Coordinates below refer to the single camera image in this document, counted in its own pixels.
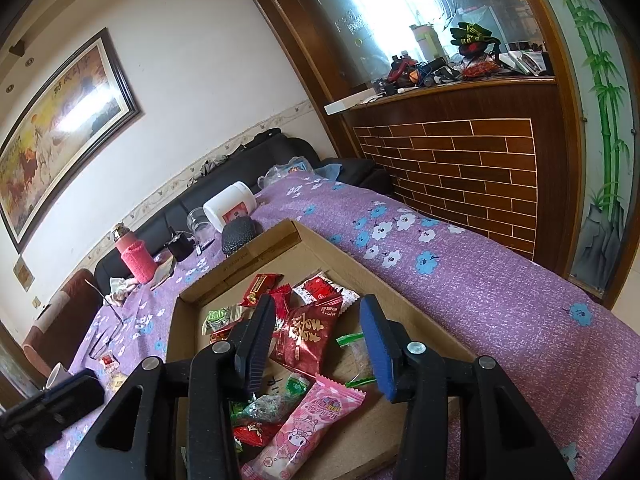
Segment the yellow biscuit clear packet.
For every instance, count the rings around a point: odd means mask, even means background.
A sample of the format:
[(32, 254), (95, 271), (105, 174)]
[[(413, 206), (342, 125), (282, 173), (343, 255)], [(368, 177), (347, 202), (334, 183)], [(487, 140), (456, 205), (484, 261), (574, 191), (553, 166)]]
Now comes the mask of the yellow biscuit clear packet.
[(114, 372), (107, 381), (107, 389), (111, 393), (116, 393), (119, 388), (126, 382), (128, 376), (122, 372)]

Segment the green foil snack bag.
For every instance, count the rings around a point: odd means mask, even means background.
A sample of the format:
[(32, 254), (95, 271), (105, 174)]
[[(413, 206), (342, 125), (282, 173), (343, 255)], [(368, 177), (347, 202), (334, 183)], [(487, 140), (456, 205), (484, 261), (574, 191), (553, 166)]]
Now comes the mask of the green foil snack bag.
[(232, 415), (232, 426), (245, 426), (253, 422), (283, 424), (306, 396), (309, 387), (310, 381), (306, 377), (291, 374), (279, 393), (265, 393)]

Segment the pale green white packet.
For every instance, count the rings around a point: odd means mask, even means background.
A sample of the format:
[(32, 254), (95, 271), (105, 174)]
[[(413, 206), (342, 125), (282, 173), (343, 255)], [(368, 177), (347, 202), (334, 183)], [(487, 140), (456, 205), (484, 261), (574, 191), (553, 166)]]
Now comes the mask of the pale green white packet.
[(244, 316), (246, 307), (235, 304), (216, 310), (209, 310), (204, 318), (201, 334), (213, 335), (228, 330), (235, 323), (240, 322)]

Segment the clear green-edged cookie packet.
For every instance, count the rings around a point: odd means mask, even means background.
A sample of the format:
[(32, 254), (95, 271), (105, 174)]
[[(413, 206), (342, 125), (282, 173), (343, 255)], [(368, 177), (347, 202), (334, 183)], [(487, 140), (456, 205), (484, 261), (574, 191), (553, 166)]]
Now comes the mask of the clear green-edged cookie packet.
[(346, 386), (356, 388), (376, 382), (363, 333), (345, 334), (337, 337), (336, 342), (352, 357), (356, 367), (354, 377), (346, 382)]

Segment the pink cartoon snack packet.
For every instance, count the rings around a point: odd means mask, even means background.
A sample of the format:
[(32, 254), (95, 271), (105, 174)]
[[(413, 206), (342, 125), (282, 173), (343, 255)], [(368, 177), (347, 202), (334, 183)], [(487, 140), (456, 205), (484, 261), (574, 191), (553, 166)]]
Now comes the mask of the pink cartoon snack packet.
[(363, 404), (367, 393), (317, 375), (271, 441), (241, 468), (242, 479), (292, 479), (334, 422)]

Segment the dark red foil snack bag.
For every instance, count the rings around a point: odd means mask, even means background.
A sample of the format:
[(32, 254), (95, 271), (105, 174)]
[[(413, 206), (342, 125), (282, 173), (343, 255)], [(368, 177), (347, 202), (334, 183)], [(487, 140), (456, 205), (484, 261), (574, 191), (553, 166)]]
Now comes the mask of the dark red foil snack bag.
[(335, 295), (292, 308), (277, 332), (270, 358), (299, 374), (319, 375), (341, 305), (342, 297)]

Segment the small red candy packet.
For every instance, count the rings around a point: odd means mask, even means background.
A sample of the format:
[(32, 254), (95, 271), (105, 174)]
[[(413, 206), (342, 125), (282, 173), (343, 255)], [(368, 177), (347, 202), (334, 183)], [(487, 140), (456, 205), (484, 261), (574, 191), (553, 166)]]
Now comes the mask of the small red candy packet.
[(262, 295), (274, 289), (282, 278), (283, 275), (281, 273), (257, 273), (244, 292), (240, 306), (246, 308), (256, 307)]

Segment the red white snack packet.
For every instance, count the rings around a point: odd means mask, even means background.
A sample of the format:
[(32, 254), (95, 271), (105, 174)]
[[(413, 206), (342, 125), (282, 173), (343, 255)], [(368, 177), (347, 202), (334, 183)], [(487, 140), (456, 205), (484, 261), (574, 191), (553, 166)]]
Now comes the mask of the red white snack packet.
[(337, 282), (329, 278), (324, 271), (318, 271), (308, 276), (308, 278), (305, 278), (293, 287), (293, 292), (304, 304), (312, 304), (315, 301), (340, 295), (342, 297), (340, 315), (344, 314), (360, 299), (360, 296), (356, 292), (341, 284), (337, 284)]

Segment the white ceramic mug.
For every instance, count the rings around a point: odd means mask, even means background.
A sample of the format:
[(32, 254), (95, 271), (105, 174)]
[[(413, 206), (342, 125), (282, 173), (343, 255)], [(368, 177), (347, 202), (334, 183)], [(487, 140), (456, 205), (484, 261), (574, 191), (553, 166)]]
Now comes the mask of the white ceramic mug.
[(62, 384), (62, 382), (66, 382), (66, 380), (70, 379), (71, 377), (72, 374), (70, 374), (70, 372), (66, 370), (66, 367), (62, 363), (55, 364), (47, 379), (46, 389), (53, 389), (59, 384)]

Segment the small white red packet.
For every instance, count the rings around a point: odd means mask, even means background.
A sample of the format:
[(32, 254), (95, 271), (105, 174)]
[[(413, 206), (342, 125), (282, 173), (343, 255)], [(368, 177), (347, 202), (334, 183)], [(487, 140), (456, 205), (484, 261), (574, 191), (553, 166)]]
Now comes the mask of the small white red packet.
[(103, 353), (102, 356), (99, 357), (99, 363), (105, 375), (111, 375), (117, 372), (120, 367), (119, 360), (116, 359), (111, 352)]

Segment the brown chair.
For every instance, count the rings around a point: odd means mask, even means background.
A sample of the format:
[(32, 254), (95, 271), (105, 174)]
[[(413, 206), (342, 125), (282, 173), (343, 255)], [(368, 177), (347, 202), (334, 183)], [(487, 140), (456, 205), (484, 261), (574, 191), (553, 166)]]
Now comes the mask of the brown chair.
[(49, 300), (22, 342), (27, 361), (48, 377), (56, 364), (69, 368), (103, 299), (96, 278), (78, 270)]

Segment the purple floral tablecloth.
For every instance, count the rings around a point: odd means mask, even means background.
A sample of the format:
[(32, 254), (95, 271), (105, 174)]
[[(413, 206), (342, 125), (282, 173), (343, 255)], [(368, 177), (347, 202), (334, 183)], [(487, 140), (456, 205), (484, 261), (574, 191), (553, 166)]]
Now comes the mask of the purple floral tablecloth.
[(493, 240), (312, 174), (258, 196), (255, 220), (296, 220), (476, 354), (506, 370), (578, 479), (597, 479), (639, 419), (639, 337), (581, 289)]

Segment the black rimmed eyeglasses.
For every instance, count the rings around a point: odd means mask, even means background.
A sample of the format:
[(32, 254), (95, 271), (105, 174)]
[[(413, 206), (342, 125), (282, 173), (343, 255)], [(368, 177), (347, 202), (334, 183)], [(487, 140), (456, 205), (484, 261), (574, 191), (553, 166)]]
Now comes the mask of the black rimmed eyeglasses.
[(124, 330), (127, 315), (125, 314), (125, 304), (121, 307), (112, 307), (105, 301), (105, 296), (96, 286), (94, 289), (102, 299), (102, 307), (96, 318), (91, 323), (88, 333), (88, 357), (97, 361), (103, 353), (107, 352), (108, 346)]

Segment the shallow cardboard box tray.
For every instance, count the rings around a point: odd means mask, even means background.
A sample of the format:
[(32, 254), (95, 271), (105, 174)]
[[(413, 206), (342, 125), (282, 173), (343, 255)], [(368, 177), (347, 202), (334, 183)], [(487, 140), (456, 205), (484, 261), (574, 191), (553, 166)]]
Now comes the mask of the shallow cardboard box tray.
[[(192, 358), (208, 346), (210, 338), (202, 330), (206, 315), (239, 304), (257, 275), (279, 274), (282, 284), (297, 286), (319, 272), (359, 297), (375, 296), (386, 318), (401, 323), (412, 339), (441, 356), (466, 362), (474, 358), (463, 344), (346, 252), (306, 226), (283, 220), (212, 266), (178, 296), (168, 361)], [(305, 312), (294, 327), (278, 328), (260, 392), (279, 391), (291, 370), (350, 382), (358, 373), (358, 363), (352, 351), (340, 348), (336, 340), (359, 330), (358, 304), (349, 306), (333, 323)], [(396, 460), (407, 408), (386, 401), (375, 386), (367, 385), (364, 391), (360, 408), (330, 427), (296, 478), (364, 479)]]

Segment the white crumpled cloth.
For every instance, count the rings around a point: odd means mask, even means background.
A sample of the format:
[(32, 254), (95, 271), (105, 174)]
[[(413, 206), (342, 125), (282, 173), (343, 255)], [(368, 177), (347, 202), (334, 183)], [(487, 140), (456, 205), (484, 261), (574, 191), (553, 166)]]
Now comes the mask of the white crumpled cloth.
[(106, 303), (112, 307), (121, 307), (139, 282), (135, 278), (110, 278), (108, 284), (110, 290), (105, 296)]

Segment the small notebook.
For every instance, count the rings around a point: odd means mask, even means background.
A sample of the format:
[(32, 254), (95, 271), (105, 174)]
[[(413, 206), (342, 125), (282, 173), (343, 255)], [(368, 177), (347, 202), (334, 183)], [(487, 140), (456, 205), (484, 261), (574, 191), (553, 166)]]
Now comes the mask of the small notebook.
[(176, 259), (173, 255), (169, 255), (164, 261), (162, 261), (155, 270), (152, 280), (149, 282), (150, 289), (157, 289), (161, 284), (164, 284), (168, 278), (174, 274), (175, 265)]

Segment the pink knit-sleeved thermos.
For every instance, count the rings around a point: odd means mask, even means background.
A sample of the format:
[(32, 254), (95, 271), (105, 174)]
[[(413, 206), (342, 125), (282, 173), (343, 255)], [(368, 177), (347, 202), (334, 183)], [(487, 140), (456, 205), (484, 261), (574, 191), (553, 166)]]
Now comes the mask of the pink knit-sleeved thermos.
[(146, 249), (143, 240), (139, 240), (122, 222), (112, 229), (115, 247), (122, 262), (140, 284), (146, 284), (154, 278), (156, 262)]

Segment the small black lighter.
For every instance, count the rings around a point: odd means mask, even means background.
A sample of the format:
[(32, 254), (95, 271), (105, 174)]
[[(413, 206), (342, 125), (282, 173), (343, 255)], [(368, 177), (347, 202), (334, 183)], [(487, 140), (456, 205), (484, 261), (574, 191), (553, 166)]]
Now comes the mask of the small black lighter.
[(198, 244), (198, 246), (196, 246), (196, 253), (198, 255), (201, 255), (203, 252), (206, 251), (207, 248), (212, 246), (215, 242), (216, 242), (216, 238), (212, 238), (211, 240), (209, 240), (208, 242), (206, 242), (204, 244)]

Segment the clear glass cup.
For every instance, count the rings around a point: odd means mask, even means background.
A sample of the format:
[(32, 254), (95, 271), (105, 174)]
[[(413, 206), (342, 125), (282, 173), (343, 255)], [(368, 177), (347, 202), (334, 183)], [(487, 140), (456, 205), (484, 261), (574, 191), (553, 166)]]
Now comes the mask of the clear glass cup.
[(215, 238), (216, 230), (209, 222), (202, 207), (192, 209), (186, 217), (186, 226), (198, 244)]

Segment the black textured glasses case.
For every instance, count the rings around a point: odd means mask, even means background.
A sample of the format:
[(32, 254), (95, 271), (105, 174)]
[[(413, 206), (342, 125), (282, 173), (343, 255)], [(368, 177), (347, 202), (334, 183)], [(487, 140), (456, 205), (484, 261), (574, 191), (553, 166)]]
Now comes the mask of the black textured glasses case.
[(233, 219), (222, 229), (222, 252), (225, 256), (230, 257), (251, 240), (258, 237), (261, 230), (259, 223), (249, 216)]

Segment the white plastic jar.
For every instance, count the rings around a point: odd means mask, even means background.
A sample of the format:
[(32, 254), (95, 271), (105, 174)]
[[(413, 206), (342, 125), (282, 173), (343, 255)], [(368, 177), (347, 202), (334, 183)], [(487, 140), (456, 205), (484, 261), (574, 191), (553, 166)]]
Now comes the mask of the white plastic jar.
[(207, 220), (219, 233), (232, 220), (248, 217), (256, 208), (255, 195), (242, 181), (227, 186), (203, 205)]

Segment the wooden brick-pattern counter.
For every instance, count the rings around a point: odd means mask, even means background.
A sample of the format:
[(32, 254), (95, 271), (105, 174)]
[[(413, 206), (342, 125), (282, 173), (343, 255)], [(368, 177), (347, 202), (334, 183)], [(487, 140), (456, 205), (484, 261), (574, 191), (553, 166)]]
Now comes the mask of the wooden brick-pattern counter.
[(553, 79), (410, 91), (344, 117), (407, 205), (562, 271), (565, 151)]

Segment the black leather sofa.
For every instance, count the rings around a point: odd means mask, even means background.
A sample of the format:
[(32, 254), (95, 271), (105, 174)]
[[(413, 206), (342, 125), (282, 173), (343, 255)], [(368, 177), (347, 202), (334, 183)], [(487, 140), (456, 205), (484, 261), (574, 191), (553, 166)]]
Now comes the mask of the black leather sofa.
[(318, 169), (329, 164), (340, 164), (337, 177), (342, 183), (368, 188), (383, 195), (394, 194), (390, 174), (381, 165), (365, 158), (321, 159), (307, 141), (286, 136), (278, 128), (259, 133), (247, 144), (240, 145), (224, 161), (204, 177), (196, 179), (185, 191), (160, 208), (134, 235), (145, 242), (153, 256), (162, 251), (172, 232), (185, 231), (188, 214), (230, 184), (241, 181), (254, 193), (259, 191), (257, 180), (276, 165), (288, 162), (294, 156), (303, 156), (311, 167)]

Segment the framed horse painting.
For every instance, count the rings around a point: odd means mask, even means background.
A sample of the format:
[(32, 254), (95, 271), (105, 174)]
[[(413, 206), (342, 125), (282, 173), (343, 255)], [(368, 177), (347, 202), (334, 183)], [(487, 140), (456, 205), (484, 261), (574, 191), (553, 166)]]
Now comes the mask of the framed horse painting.
[(39, 88), (1, 144), (1, 219), (22, 252), (70, 180), (141, 114), (110, 32), (85, 41)]

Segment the white flat box on counter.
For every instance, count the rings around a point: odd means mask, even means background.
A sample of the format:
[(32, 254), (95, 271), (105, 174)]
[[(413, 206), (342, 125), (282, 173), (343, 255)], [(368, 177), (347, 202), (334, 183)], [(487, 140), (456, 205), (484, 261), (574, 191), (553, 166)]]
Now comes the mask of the white flat box on counter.
[(345, 96), (343, 99), (326, 104), (324, 111), (327, 115), (340, 114), (345, 110), (350, 110), (354, 106), (363, 104), (370, 99), (375, 98), (377, 95), (378, 94), (373, 88), (367, 88), (366, 90), (351, 94), (350, 96)]

